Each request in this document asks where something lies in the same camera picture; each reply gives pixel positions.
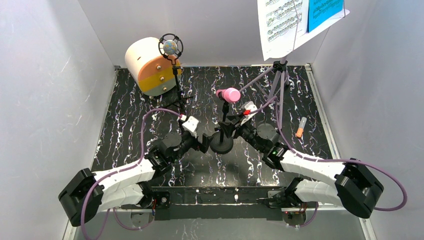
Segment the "pink microphone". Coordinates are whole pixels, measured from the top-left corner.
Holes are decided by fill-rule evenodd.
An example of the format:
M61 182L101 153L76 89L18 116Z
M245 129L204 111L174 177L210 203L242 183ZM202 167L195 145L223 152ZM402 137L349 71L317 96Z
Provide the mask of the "pink microphone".
M227 89L219 89L216 91L216 96L230 104L236 103L241 98L241 93L238 89L230 87Z

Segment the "black round-base mic stand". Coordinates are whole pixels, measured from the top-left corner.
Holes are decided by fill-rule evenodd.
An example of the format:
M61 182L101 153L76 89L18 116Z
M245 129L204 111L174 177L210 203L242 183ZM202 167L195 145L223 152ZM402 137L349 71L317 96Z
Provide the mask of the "black round-base mic stand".
M229 108L229 103L227 101L224 101L222 106L222 122L226 121ZM227 137L223 130L219 130L212 135L212 140L209 145L210 149L217 154L227 154L232 150L233 146L233 138Z

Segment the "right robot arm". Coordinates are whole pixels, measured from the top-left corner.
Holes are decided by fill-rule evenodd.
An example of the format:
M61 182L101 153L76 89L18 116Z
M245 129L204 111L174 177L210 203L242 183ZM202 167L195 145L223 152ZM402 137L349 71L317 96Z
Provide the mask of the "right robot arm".
M293 153L271 124L254 127L242 114L231 115L228 121L218 124L227 137L241 137L262 153L262 160L270 168L301 175L281 193L284 204L327 203L368 219L384 191L381 182L360 161L325 162Z

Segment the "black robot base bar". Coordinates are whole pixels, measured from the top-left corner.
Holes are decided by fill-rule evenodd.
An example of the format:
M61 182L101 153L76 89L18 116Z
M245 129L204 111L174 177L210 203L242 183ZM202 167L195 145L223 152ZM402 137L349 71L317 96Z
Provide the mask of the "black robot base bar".
M283 189L274 186L165 187L148 186L138 205L126 210L155 207L158 221L179 219L265 219L289 225L306 222L309 204L291 205L279 198Z

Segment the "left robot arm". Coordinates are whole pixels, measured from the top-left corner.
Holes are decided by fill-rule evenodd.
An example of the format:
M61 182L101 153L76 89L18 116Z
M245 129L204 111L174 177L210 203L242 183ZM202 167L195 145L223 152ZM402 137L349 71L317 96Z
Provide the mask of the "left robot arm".
M187 131L170 132L155 142L139 164L95 172L81 169L59 193L58 200L74 227L87 223L98 212L143 204L153 198L147 182L163 176L190 149L206 153L211 140L206 134L199 138Z

